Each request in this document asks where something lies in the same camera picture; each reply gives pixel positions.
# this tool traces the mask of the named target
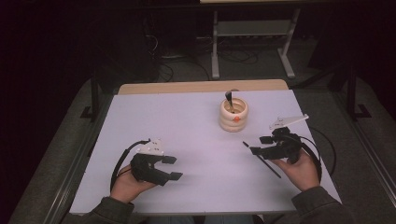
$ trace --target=person's right hand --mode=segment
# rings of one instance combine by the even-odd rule
[[[317,168],[312,158],[303,149],[300,149],[300,159],[294,164],[291,164],[289,160],[272,160],[271,162],[277,165],[300,191],[320,185]]]

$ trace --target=sleeve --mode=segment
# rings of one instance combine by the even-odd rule
[[[62,223],[123,224],[128,223],[133,211],[133,204],[122,203],[110,197],[105,197],[90,213],[82,217],[70,216]]]
[[[301,192],[292,199],[302,224],[355,223],[352,214],[336,201],[323,187]]]

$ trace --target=desk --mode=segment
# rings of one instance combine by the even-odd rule
[[[279,90],[274,90],[271,83]],[[225,132],[219,126],[219,104],[229,89],[240,90],[234,96],[249,104],[247,127],[239,133]],[[157,163],[156,167],[183,176],[140,195],[134,201],[134,213],[153,216],[292,211],[290,199],[299,190],[275,166],[282,178],[274,175],[242,141],[260,146],[259,137],[271,134],[268,127],[277,117],[300,115],[294,93],[282,80],[123,86],[108,110],[70,212],[87,213],[108,195],[110,177],[123,150],[148,138],[161,138],[165,155],[177,157],[173,165]],[[291,125],[290,130],[312,139],[304,121]],[[134,149],[123,165],[133,155]],[[321,184],[339,200],[324,165]]]

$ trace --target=ribbed ceramic jar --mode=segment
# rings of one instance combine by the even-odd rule
[[[233,98],[233,112],[227,100],[221,102],[220,127],[227,132],[236,133],[243,130],[247,125],[248,104],[240,98]]]

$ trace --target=white bracket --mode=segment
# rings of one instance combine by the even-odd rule
[[[146,143],[142,147],[136,150],[136,153],[152,155],[152,156],[163,156],[163,145],[161,139],[154,139],[149,143]]]
[[[287,127],[293,123],[297,123],[301,120],[309,119],[309,116],[302,115],[302,116],[297,116],[297,117],[288,117],[288,118],[277,118],[275,123],[270,125],[270,130],[278,129],[278,128],[284,128]]]

